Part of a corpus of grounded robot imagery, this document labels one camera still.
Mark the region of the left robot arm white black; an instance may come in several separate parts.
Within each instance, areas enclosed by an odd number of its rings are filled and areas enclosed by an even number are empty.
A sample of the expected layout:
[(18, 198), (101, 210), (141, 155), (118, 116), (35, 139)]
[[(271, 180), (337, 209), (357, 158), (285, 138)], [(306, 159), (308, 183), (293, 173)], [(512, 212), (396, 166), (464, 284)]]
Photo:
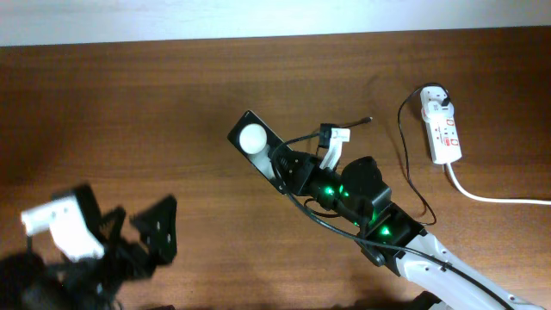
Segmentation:
[(146, 280), (177, 254), (176, 198), (166, 196), (131, 224), (140, 242), (128, 242), (120, 228), (110, 233), (101, 258), (46, 264), (31, 251), (1, 260), (2, 309), (116, 309), (124, 282)]

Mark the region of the black Galaxy flip phone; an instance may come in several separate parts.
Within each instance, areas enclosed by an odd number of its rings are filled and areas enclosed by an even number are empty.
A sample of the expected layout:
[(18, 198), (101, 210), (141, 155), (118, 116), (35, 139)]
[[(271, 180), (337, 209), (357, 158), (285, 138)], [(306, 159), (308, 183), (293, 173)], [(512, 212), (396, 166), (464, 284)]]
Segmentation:
[(270, 159), (283, 140), (257, 114), (246, 110), (226, 137), (280, 194), (287, 194), (286, 186), (276, 177)]

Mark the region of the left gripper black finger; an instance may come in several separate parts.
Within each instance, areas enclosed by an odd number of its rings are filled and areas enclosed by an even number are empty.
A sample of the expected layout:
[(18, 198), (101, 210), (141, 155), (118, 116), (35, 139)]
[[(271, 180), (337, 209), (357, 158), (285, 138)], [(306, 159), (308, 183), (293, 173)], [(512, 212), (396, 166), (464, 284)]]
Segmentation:
[(121, 229), (126, 215), (126, 210), (118, 206), (102, 217), (101, 235), (105, 245), (115, 245), (121, 241)]
[(177, 254), (176, 207), (176, 198), (167, 195), (131, 218), (131, 224), (139, 231), (140, 240), (157, 265), (171, 264)]

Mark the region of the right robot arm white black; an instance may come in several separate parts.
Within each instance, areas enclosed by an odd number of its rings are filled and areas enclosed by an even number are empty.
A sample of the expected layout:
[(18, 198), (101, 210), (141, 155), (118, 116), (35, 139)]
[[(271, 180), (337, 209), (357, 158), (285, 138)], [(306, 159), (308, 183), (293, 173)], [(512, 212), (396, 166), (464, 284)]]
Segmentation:
[(356, 159), (341, 172), (320, 167), (320, 158), (306, 152), (277, 151), (273, 160), (291, 200), (306, 196), (356, 226), (346, 236), (364, 256), (434, 295), (436, 309), (536, 308), (461, 261), (393, 202), (373, 158)]

